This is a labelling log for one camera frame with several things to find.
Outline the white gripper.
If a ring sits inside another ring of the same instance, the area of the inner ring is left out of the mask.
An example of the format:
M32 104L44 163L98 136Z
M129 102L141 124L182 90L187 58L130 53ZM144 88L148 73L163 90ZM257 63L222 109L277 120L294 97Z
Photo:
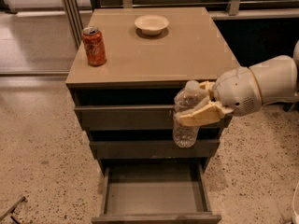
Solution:
M245 116L262 107L257 81L246 67L238 67L222 74L215 84L210 81L201 82L200 88L217 102L177 112L175 118L183 126L205 126L220 121L228 114Z

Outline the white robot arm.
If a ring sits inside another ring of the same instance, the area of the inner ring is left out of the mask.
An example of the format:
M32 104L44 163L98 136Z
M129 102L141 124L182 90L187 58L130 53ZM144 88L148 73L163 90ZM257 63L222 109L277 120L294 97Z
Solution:
M200 87L209 96L200 105L175 115L184 126L208 125L228 114L245 116L276 102L295 103L299 99L298 45L292 57L280 55L250 67L240 66L215 82L200 83Z

